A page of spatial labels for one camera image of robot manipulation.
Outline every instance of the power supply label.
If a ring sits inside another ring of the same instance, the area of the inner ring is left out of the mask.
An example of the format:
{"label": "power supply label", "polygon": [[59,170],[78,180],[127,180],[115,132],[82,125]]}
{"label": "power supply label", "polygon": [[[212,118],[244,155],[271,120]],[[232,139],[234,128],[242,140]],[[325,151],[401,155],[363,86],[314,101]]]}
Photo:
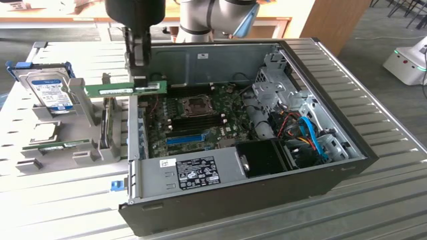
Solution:
{"label": "power supply label", "polygon": [[34,80],[35,93],[43,100],[44,105],[54,111],[67,111],[74,108],[72,100],[66,92],[63,92],[63,82],[59,79]]}
{"label": "power supply label", "polygon": [[214,156],[178,161],[176,171],[183,190],[222,183]]}

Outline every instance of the blue pcie slot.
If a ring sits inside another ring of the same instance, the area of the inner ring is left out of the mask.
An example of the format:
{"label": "blue pcie slot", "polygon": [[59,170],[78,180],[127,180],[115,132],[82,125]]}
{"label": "blue pcie slot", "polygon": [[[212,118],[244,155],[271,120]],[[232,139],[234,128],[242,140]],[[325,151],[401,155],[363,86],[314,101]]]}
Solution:
{"label": "blue pcie slot", "polygon": [[194,135],[194,136],[182,136],[182,137],[175,137],[175,138],[168,138],[166,139],[166,144],[172,145],[172,144],[186,144],[191,142],[204,142],[206,140],[206,135]]}

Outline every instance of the table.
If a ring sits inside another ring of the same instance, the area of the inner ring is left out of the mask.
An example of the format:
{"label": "table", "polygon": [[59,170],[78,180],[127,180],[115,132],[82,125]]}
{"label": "table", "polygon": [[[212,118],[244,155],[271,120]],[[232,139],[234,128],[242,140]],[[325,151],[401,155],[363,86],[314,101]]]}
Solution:
{"label": "table", "polygon": [[[104,2],[92,2],[79,8],[79,14],[63,14],[51,9],[0,10],[0,29],[96,28],[102,41],[111,41],[110,28],[120,28],[123,25],[108,17]],[[287,14],[290,11],[282,13],[274,6],[262,6],[254,25],[274,26],[271,37],[283,38],[288,21],[292,19]],[[172,0],[167,0],[166,17],[156,26],[179,27],[179,25],[180,6]]]}
{"label": "table", "polygon": [[[286,41],[381,159],[326,195],[144,239],[395,240],[426,236],[426,147],[325,45],[311,38]],[[46,48],[32,49],[28,61],[55,61],[71,51],[82,56],[82,64],[75,69],[84,74],[82,77],[91,79],[103,68],[102,71],[120,78],[123,49],[123,42],[50,42]],[[11,128],[0,130],[3,145],[14,144],[10,136],[14,133],[7,132],[26,124],[26,119],[12,121],[26,98],[16,83],[0,112],[2,126],[11,124]],[[7,171],[11,162],[0,161],[0,199],[7,206],[2,210],[2,239],[136,239],[116,210],[118,198],[123,196],[108,191],[111,181],[127,175],[126,161],[19,177]]]}

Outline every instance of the circuit board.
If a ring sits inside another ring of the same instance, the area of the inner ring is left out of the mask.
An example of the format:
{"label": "circuit board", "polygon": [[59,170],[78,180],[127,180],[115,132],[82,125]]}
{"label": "circuit board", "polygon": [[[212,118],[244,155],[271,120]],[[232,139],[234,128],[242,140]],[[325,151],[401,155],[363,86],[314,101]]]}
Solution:
{"label": "circuit board", "polygon": [[[243,107],[240,95],[242,88],[234,84],[216,84],[208,89],[211,91],[206,94],[194,93],[184,97],[163,94],[140,98],[140,102],[147,102],[150,158],[227,148],[252,139],[250,117]],[[194,111],[188,111],[186,103],[191,100],[206,110],[192,108]],[[171,144],[168,136],[175,133],[171,129],[171,121],[188,120],[192,118],[192,114],[222,116],[224,122],[207,128],[188,129],[188,133],[199,131],[198,136],[202,138],[198,141]]]}

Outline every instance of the floor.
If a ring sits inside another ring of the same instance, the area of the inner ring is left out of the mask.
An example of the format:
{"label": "floor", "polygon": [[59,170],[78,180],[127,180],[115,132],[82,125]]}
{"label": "floor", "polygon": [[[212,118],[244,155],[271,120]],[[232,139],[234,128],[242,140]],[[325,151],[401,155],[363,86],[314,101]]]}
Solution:
{"label": "floor", "polygon": [[[427,28],[415,29],[418,21],[410,29],[406,25],[410,17],[405,18],[403,10],[398,10],[391,18],[387,18],[389,2],[379,0],[374,8],[370,8],[338,58],[350,71],[378,97],[391,113],[403,125],[414,133],[421,142],[427,145],[427,99],[421,86],[405,85],[394,75],[382,67],[383,62],[397,47],[413,46],[419,39],[362,40],[357,38],[375,37],[419,37],[427,35]],[[114,40],[119,40],[122,33],[112,29]],[[154,30],[154,39],[167,39],[160,29]],[[99,41],[99,34],[92,28],[72,29],[0,29],[0,66],[7,61],[24,61],[35,41],[70,42]],[[0,67],[0,97],[12,88],[14,80]]]}

